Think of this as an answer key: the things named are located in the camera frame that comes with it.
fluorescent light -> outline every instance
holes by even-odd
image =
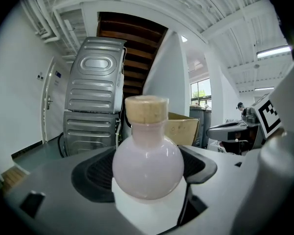
[[[273,90],[274,87],[265,87],[265,88],[256,88],[255,91],[262,91],[262,90]]]
[[[183,36],[182,36],[182,41],[183,41],[183,42],[186,42],[187,40],[188,40],[188,39],[187,39],[186,37],[183,37]]]
[[[276,55],[276,54],[280,54],[280,53],[284,53],[284,52],[288,52],[288,51],[291,51],[290,46],[280,46],[277,48],[268,49],[268,50],[258,52],[257,58],[268,57],[271,55]]]

white column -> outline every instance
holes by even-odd
[[[169,111],[185,116],[190,113],[190,81],[181,37],[167,33],[145,82],[143,95],[169,99]]]
[[[213,51],[205,53],[210,77],[212,116],[211,126],[225,123],[226,119],[240,119],[241,113],[236,110],[239,93],[223,74],[227,72]]]

white door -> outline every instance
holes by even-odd
[[[48,76],[46,97],[44,99],[46,141],[56,138],[63,132],[65,94],[70,71],[55,61]]]

bottle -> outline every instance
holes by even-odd
[[[183,177],[179,148],[164,135],[168,100],[156,96],[125,99],[132,136],[118,147],[112,164],[118,186],[127,194],[159,199],[174,190]]]

wooden cork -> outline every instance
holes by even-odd
[[[125,99],[130,123],[160,123],[168,119],[168,99],[157,96],[131,96]]]

